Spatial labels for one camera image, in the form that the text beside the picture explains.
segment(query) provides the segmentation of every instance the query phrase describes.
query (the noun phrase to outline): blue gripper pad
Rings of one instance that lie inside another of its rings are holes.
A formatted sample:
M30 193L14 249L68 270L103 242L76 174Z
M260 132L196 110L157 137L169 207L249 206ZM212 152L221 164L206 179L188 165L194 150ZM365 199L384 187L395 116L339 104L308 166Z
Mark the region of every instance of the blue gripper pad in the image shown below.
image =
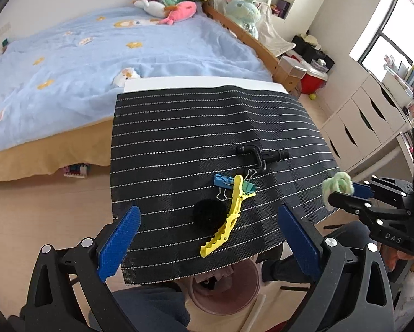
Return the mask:
M132 206L99 252L97 272L102 282L116 273L140 225L141 212L138 207Z
M284 204L278 210L278 224L302 272L314 281L321 277L321 253L293 212Z
M353 196L355 196L355 197L369 199L369 198L371 198L371 197L374 196L374 192L367 185L362 185L362 184L359 184L359 183L354 183L353 184L353 189L355 190L355 192L353 192Z

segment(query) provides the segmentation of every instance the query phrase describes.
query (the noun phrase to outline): metal screw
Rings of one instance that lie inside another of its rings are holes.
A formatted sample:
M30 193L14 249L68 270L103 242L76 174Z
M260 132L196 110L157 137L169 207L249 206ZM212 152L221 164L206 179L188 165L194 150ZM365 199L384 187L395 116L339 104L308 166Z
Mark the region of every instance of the metal screw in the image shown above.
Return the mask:
M91 238L85 238L81 242L81 246L82 247L86 247L87 248L87 247L90 247L91 245L93 245L93 239L91 239Z
M338 242L333 237L327 237L325 239L325 243L330 247L335 247L338 244Z
M44 246L42 246L42 248L41 248L41 252L42 252L42 253L49 253L49 252L50 252L50 250L51 250L51 245L44 245Z
M374 243L369 243L367 248L372 252L377 252L377 246Z

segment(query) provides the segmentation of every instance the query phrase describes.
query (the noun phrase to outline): white drawer cabinet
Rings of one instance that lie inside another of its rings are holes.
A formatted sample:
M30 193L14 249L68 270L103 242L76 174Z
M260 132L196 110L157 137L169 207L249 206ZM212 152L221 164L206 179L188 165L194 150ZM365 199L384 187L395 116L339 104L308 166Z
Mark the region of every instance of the white drawer cabinet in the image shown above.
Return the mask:
M394 131L370 96L361 87L355 92L352 99L373 128L380 143L386 142L393 135Z
M324 139L328 139L326 142L342 170L347 170L362 160L362 153L338 115L328 121L322 132Z
M390 125L391 130L398 132L405 123L405 120L399 107L394 103L390 95L371 75L365 80L362 88L382 113L385 121Z
M407 127L409 122L394 99L370 74L321 133L339 167L351 171Z

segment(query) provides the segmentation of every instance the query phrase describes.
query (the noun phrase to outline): blue bedsheet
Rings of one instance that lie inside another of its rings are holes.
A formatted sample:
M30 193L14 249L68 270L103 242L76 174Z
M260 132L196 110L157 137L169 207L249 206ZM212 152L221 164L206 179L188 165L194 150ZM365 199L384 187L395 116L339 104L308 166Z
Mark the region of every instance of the blue bedsheet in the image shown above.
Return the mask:
M271 81L252 49L202 14L173 26L150 18L105 9L10 43L0 56L0 151L112 116L122 92L112 81L126 67Z

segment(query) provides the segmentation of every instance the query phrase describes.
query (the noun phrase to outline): black striped mat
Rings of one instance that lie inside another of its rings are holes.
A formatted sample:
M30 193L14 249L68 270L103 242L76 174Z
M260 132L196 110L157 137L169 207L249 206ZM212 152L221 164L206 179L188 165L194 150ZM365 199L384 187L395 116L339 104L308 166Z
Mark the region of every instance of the black striped mat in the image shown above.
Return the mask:
M236 155L237 144L288 149L290 158L268 164L267 172L252 180L257 195L242 203L230 239L202 258L200 247L212 236L193 225L192 208L218 194L215 173L245 176L254 164L252 155ZM113 218L133 204L141 210L141 227L122 264L125 282L199 274L281 244L278 207L288 202L302 218L318 223L330 214L321 182L337 171L315 124L289 95L233 86L118 95L110 172Z

